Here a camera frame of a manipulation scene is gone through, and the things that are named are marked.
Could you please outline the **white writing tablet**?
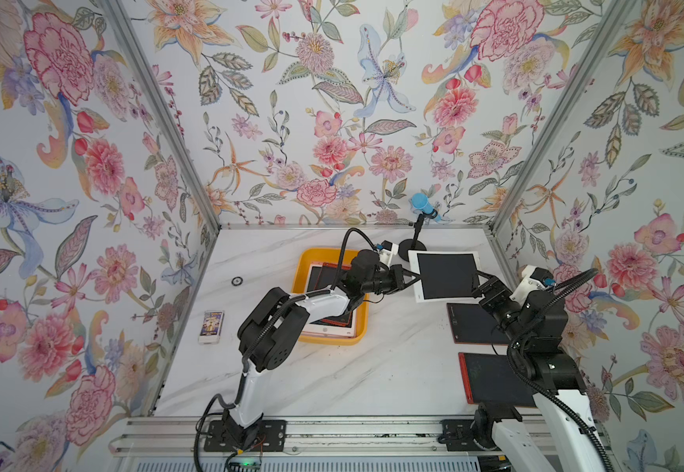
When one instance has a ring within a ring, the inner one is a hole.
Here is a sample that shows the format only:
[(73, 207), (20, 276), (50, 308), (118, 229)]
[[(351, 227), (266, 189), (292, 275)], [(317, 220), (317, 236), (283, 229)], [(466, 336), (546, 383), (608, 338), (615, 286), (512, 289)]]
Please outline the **white writing tablet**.
[(409, 257), (410, 270), (420, 275), (414, 284), (417, 303), (474, 298), (480, 268), (476, 252), (410, 251)]

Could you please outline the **red writing tablet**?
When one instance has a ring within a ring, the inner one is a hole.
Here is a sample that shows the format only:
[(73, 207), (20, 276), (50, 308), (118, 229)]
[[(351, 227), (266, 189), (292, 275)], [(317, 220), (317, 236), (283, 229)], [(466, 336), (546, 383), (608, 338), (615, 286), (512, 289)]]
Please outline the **red writing tablet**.
[(450, 330), (457, 344), (507, 345), (508, 337), (478, 304), (448, 303)]
[(534, 391), (513, 373), (505, 356), (459, 353), (458, 359), (469, 404), (494, 402), (536, 407)]
[[(335, 279), (336, 265), (311, 265), (307, 280), (306, 291), (315, 291), (330, 286)], [(353, 316), (345, 313), (340, 316), (330, 317), (314, 322), (315, 326), (336, 326), (336, 328), (353, 328)]]

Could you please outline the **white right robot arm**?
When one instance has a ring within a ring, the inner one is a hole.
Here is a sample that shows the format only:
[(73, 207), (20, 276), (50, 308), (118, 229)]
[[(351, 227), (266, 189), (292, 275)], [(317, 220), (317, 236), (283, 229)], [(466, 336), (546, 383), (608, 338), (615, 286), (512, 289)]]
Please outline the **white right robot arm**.
[[(498, 277), (481, 273), (484, 283), (473, 292), (480, 306), (509, 340), (505, 358), (516, 378), (533, 393), (534, 403), (552, 436), (566, 471), (611, 471), (578, 365), (561, 348), (569, 317), (565, 299), (598, 274), (588, 269), (566, 281), (528, 267), (515, 289)], [(529, 433), (522, 415), (507, 403), (482, 402), (471, 424), (473, 443), (497, 450), (516, 471), (550, 471), (552, 464)]]

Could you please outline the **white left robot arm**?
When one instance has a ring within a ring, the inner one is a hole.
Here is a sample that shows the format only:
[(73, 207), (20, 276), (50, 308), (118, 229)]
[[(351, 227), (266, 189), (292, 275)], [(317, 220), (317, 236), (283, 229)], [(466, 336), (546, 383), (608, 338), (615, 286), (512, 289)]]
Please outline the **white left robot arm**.
[(241, 378), (235, 399), (222, 405), (226, 425), (249, 430), (261, 421), (270, 374), (287, 360), (308, 324), (351, 315), (367, 295), (395, 294), (421, 279), (402, 265), (387, 265), (377, 250), (363, 250), (344, 266), (337, 265), (330, 285), (311, 292), (269, 290), (241, 324)]

